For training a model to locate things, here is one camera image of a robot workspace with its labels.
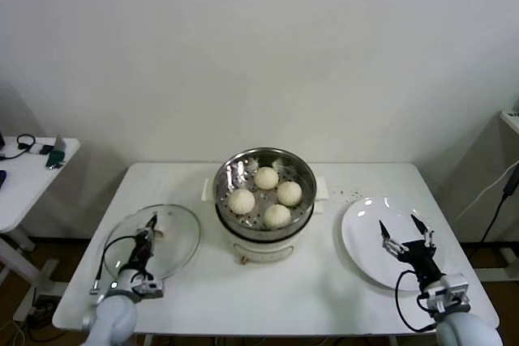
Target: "white wall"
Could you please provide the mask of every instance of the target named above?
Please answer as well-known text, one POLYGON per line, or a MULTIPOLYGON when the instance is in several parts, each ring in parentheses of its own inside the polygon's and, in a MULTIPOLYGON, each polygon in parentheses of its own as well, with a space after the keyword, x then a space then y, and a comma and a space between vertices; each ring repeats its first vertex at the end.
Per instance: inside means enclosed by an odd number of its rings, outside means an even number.
POLYGON ((517 98, 517 11, 516 0, 0 0, 4 126, 83 144, 26 225, 88 236, 130 163, 257 145, 413 161, 434 190, 517 98))

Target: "black cable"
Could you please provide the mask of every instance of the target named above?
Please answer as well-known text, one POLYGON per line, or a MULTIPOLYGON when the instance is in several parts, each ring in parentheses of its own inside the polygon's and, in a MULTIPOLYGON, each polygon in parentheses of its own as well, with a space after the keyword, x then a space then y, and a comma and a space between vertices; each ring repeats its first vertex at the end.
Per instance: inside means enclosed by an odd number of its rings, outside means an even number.
POLYGON ((20 138, 22 137, 28 137, 32 140, 32 143, 30 144, 25 144, 27 146, 24 146, 24 149, 18 153, 17 155, 15 156, 0 156, 0 161, 3 161, 3 160, 13 160, 14 158, 18 158, 20 157, 22 154, 24 153, 27 153, 29 150, 31 150, 31 147, 33 147, 35 144, 36 144, 36 138, 34 138, 34 135, 30 135, 30 134, 20 134, 18 137, 16 137, 16 143, 18 145, 21 145, 22 143, 19 141, 20 138))
POLYGON ((410 324, 407 323, 407 321, 405 320, 404 318, 404 315, 402 314, 402 311, 400 310, 400 303, 398 302, 398 287, 400 287, 400 282, 402 280, 402 277, 404 277, 406 274, 408 273, 413 273, 414 275, 416 275, 416 272, 415 271, 403 271, 399 276, 398 276, 398 280, 397 280, 397 285, 395 286, 395 303, 397 304, 397 311, 398 311, 398 315, 400 316, 400 319, 402 319, 402 322, 407 326, 407 328, 409 328, 411 331, 414 331, 414 332, 425 332, 425 331, 430 331, 430 330, 434 330, 436 328, 436 323, 432 323, 428 326, 425 326, 425 327, 422 327, 422 328, 414 328, 413 326, 411 326, 410 324))
POLYGON ((61 338, 65 334, 68 334, 68 331, 64 331, 61 334, 57 334, 51 338, 47 338, 46 340, 39 340, 38 338, 35 338, 34 335, 31 334, 31 327, 28 327, 27 329, 27 335, 29 335, 29 339, 37 344, 46 344, 48 342, 52 342, 53 340, 56 340, 57 338, 61 338))
POLYGON ((113 241, 111 241, 108 245, 106 245, 106 247, 103 249, 103 254, 101 255, 101 261, 99 262, 99 268, 97 269, 97 274, 96 274, 96 280, 100 280, 101 279, 101 274, 103 273, 103 262, 105 261, 105 254, 106 254, 106 251, 115 243, 115 242, 119 242, 119 241, 122 241, 123 239, 129 239, 129 238, 132 238, 135 240, 135 237, 133 235, 125 235, 123 237, 119 237, 119 238, 116 238, 114 239, 113 241))
MULTIPOLYGON (((494 217, 492 218, 492 221, 490 222, 490 224, 488 225, 487 227, 487 231, 485 231, 485 233, 483 234, 483 238, 481 238, 481 241, 479 242, 480 244, 481 243, 484 243, 485 242, 485 239, 487 238, 487 235, 488 233, 490 232, 490 229, 492 228, 492 226, 494 225, 495 221, 497 220, 497 216, 500 214, 500 210, 501 210, 501 206, 503 206, 503 203, 504 201, 507 199, 507 195, 504 194, 503 197, 501 198, 501 201, 500 203, 498 204, 496 210, 495 210, 495 214, 494 214, 494 217)), ((474 249, 474 251, 472 253, 470 253, 469 255, 469 259, 471 259, 472 257, 474 257, 474 254, 476 254, 476 252, 479 250, 479 248, 477 247, 476 249, 474 249)))
POLYGON ((418 296, 416 296, 416 304, 418 304, 418 307, 420 307, 420 309, 421 309, 422 311, 425 311, 425 312, 427 312, 428 314, 436 314, 436 313, 438 312, 438 310, 430 310, 430 309, 428 309, 427 307, 424 307, 424 306, 422 305, 422 302, 420 301, 421 296, 422 296, 422 295, 418 295, 418 296))

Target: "white cooker base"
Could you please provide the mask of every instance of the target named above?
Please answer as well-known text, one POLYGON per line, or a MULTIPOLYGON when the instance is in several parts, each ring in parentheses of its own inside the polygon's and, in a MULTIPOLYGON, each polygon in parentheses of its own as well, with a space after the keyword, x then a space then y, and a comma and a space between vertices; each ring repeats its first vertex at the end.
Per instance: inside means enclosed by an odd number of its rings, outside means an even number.
POLYGON ((270 263, 288 257, 294 251, 295 242, 301 236, 304 228, 297 234, 275 243, 254 243, 238 238, 226 228, 225 237, 230 243, 231 250, 238 255, 242 263, 270 263))

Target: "table leg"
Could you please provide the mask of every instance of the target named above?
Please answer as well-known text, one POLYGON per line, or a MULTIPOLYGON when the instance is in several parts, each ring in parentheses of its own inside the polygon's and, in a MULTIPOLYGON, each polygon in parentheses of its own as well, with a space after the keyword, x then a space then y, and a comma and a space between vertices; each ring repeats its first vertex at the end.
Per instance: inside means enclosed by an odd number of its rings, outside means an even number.
POLYGON ((152 334, 146 334, 144 336, 143 346, 152 346, 152 342, 153 342, 153 335, 152 334))
POLYGON ((22 248, 24 251, 33 251, 34 250, 34 242, 31 241, 20 228, 11 230, 9 233, 7 233, 9 237, 13 241, 16 242, 16 245, 22 248))
POLYGON ((34 298, 37 300, 41 295, 63 296, 67 283, 57 283, 50 280, 50 276, 58 265, 57 259, 49 259, 39 270, 21 253, 10 247, 3 239, 0 239, 0 261, 31 285, 13 316, 13 320, 16 322, 25 321, 32 308, 34 298))
POLYGON ((519 258, 516 257, 512 249, 504 248, 500 249, 500 252, 504 259, 506 259, 508 266, 490 269, 474 269, 480 281, 519 281, 519 258))

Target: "glass lid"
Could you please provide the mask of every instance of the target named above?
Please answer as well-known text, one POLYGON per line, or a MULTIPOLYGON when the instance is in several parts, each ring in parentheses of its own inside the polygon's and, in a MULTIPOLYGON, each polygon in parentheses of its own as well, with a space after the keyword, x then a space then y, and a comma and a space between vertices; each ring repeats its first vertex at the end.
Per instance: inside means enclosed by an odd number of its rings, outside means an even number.
MULTIPOLYGON (((114 239, 134 236, 150 219, 157 216, 155 247, 146 270, 157 279, 172 276, 186 265, 200 244, 200 223, 196 215, 176 204, 159 204, 137 211, 122 220, 105 242, 105 247, 114 239)), ((105 253, 105 268, 113 278, 128 261, 135 247, 131 239, 115 242, 105 253)))

